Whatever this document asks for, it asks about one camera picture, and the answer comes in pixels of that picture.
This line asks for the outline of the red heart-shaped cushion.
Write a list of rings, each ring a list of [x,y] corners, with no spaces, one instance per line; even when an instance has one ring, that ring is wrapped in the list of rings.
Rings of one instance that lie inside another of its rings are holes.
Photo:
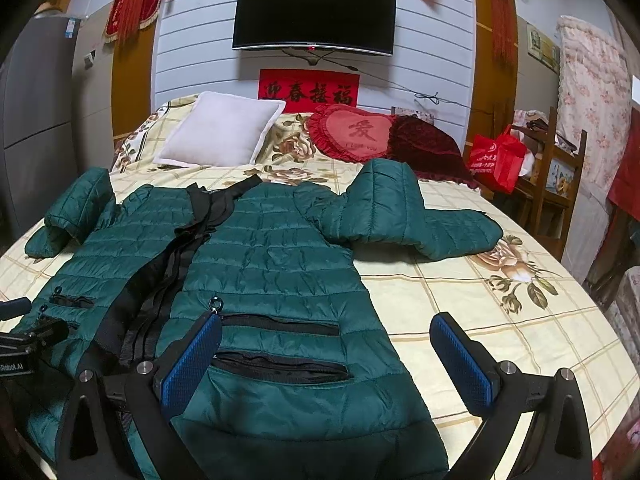
[[[360,108],[332,104],[319,106],[307,122],[312,143],[331,158],[354,164],[384,157],[393,118]]]

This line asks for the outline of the red shopping bag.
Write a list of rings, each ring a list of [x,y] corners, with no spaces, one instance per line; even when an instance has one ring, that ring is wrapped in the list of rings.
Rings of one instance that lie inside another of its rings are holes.
[[[474,179],[492,192],[513,192],[527,153],[526,145],[512,136],[511,130],[507,125],[495,138],[479,134],[473,138],[468,168]]]

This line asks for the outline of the floral pink quilt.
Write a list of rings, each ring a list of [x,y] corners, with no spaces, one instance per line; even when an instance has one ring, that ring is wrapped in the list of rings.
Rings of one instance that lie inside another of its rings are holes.
[[[611,35],[580,18],[562,15],[556,29],[561,40],[558,126],[573,142],[587,133],[582,180],[606,194],[631,123],[626,53]]]

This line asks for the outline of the black wall television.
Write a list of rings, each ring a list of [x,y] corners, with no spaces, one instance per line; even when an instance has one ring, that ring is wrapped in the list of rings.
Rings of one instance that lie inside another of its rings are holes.
[[[232,48],[393,53],[397,0],[236,0]]]

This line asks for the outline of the red Chinese knot decoration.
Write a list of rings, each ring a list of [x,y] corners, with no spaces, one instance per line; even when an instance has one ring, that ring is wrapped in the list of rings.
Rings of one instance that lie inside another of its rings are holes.
[[[516,58],[516,17],[512,0],[490,0],[492,19],[492,53],[505,66]]]

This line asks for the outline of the dark red velvet cushion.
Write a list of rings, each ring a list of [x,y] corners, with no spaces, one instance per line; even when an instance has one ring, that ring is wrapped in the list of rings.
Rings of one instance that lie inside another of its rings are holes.
[[[386,157],[407,164],[423,180],[449,181],[477,188],[457,142],[416,116],[396,116],[390,127]]]

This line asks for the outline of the white square pillow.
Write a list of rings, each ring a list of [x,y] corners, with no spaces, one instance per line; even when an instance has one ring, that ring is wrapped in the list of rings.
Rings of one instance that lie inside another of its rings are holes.
[[[281,100],[258,100],[205,91],[171,131],[155,155],[157,165],[234,167],[256,162],[265,137],[286,107]]]

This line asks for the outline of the dark green puffer jacket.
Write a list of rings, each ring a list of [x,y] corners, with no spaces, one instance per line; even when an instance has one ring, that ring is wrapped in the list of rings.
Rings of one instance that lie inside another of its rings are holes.
[[[442,478],[445,447],[352,246],[407,246],[432,262],[487,252],[501,235],[482,212],[426,208],[411,168],[386,159],[340,194],[250,177],[215,191],[146,184],[116,200],[91,169],[25,247],[34,259],[76,249],[20,322],[61,320],[70,333],[11,385],[18,428],[54,460],[82,370],[129,372],[220,304],[220,349],[175,420],[209,478]]]

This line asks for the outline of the grey refrigerator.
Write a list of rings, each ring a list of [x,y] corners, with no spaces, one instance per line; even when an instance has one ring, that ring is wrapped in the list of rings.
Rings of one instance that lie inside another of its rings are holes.
[[[72,68],[79,21],[35,16],[1,65],[1,218],[28,231],[78,176]]]

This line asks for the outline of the wooden chair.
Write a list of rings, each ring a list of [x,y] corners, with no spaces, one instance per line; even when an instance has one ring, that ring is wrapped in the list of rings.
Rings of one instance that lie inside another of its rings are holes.
[[[514,196],[521,203],[516,222],[561,260],[566,246],[570,220],[577,200],[584,168],[587,131],[582,130],[575,151],[567,151],[556,143],[573,143],[556,133],[558,111],[550,108],[548,127],[519,127],[515,129],[526,138],[536,141],[541,151],[534,157],[532,174],[519,177]]]

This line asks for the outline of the red calligraphy banner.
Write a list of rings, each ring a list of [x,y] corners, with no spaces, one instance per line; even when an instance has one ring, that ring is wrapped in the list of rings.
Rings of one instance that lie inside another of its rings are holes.
[[[263,68],[258,98],[284,101],[285,113],[309,113],[323,105],[356,106],[359,85],[360,76],[352,73]]]

